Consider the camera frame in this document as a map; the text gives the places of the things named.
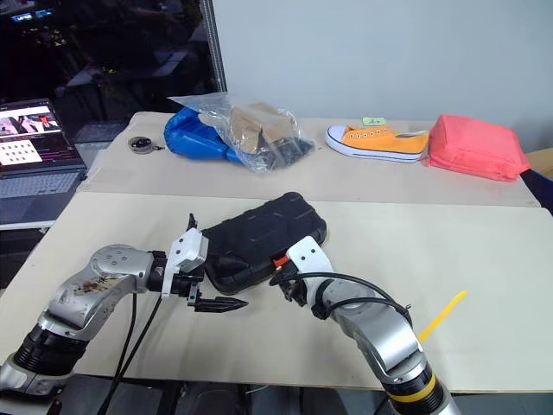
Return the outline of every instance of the green sticker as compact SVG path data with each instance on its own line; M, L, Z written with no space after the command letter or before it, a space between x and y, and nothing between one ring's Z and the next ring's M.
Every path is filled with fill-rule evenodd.
M374 127L377 125L385 125L386 120L383 118L363 117L363 125L367 127Z

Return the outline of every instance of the black phone case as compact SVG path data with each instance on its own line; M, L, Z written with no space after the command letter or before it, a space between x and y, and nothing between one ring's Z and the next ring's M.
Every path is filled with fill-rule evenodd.
M310 235L320 245L327 223L290 192L202 232L209 239L206 274L217 290L232 295L266 279L275 270L272 260L300 239Z

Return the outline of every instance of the red bag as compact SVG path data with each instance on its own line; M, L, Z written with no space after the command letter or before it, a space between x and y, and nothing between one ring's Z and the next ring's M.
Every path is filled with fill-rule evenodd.
M427 165L504 182L530 168L513 130L456 115L441 115L435 123Z

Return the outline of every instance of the clear plastic bag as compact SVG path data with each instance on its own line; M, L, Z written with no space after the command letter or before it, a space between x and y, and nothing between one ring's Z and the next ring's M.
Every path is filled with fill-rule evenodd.
M201 121L215 128L240 161L254 171L288 167L315 148L290 111L229 93L170 99L199 112Z

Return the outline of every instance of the white shoe sole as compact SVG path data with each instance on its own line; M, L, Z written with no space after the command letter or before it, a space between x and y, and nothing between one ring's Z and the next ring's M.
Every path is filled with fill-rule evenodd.
M327 135L325 137L325 140L328 146L331 149L336 150L341 154L345 154L346 156L359 157L359 158L373 158L375 160L389 160L391 162L400 162L400 163L413 163L420 160L421 156L423 155L422 152L417 154L410 154L410 153L398 153L394 151L356 149L355 147L351 147L349 145L341 143L340 140L342 139L342 137L332 137L330 133L331 128L332 127L328 127Z

